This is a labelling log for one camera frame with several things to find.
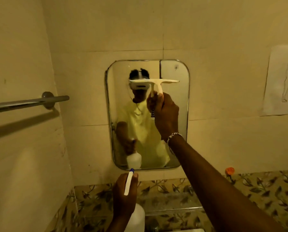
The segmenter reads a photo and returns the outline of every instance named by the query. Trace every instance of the metal rod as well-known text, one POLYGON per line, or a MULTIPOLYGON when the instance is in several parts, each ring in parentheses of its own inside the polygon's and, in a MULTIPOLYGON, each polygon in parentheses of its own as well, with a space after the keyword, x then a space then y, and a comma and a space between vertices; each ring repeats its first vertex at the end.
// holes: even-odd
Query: metal rod
POLYGON ((41 98, 0 103, 0 112, 34 107, 39 105, 44 105, 46 109, 52 109, 56 102, 67 101, 69 99, 69 96, 55 97, 51 92, 44 92, 41 98))

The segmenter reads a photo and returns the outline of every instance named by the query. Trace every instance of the t-shirt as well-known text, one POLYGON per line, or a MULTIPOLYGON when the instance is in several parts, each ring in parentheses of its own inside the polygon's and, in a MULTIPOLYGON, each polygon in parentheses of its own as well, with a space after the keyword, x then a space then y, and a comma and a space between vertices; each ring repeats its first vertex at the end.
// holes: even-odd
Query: t-shirt
POLYGON ((130 139, 137 139, 136 151, 142 156, 141 168, 163 168, 170 160, 166 144, 147 109, 146 100, 128 102, 118 113, 118 122, 128 126, 130 139))

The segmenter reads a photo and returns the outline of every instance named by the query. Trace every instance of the mirror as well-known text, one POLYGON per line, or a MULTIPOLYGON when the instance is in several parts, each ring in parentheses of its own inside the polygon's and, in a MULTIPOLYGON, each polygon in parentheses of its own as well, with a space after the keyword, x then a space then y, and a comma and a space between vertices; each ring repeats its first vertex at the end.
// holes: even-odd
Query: mirror
POLYGON ((179 106, 179 133, 187 140, 189 71, 186 65, 178 60, 116 61, 106 72, 106 85, 113 159, 124 170, 180 165, 154 124, 157 98, 154 94, 160 88, 148 79, 174 80, 171 82, 175 83, 162 83, 162 90, 179 106))

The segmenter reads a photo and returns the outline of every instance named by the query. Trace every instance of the hand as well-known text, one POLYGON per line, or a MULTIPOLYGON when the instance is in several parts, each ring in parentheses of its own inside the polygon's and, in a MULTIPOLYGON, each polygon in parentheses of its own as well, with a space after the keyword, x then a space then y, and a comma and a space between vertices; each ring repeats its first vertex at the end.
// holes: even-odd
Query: hand
POLYGON ((179 107, 173 102, 167 93, 158 95, 155 109, 155 125, 161 135, 161 139, 167 141, 168 137, 178 132, 179 107))
POLYGON ((125 153, 129 156, 133 153, 135 153, 135 144, 136 144, 137 140, 136 139, 126 139, 124 140, 124 142, 122 143, 123 149, 125 151, 125 153))
POLYGON ((124 173, 119 176, 113 187, 113 219, 128 220, 135 209, 137 202, 137 183, 138 174, 134 173, 131 179, 131 185, 128 195, 124 195, 128 174, 124 173))
POLYGON ((153 93, 154 93, 153 97, 151 97, 151 94, 149 94, 148 98, 146 99, 147 109, 149 110, 150 113, 155 111, 156 105, 157 105, 157 100, 158 100, 157 91, 154 91, 153 93))

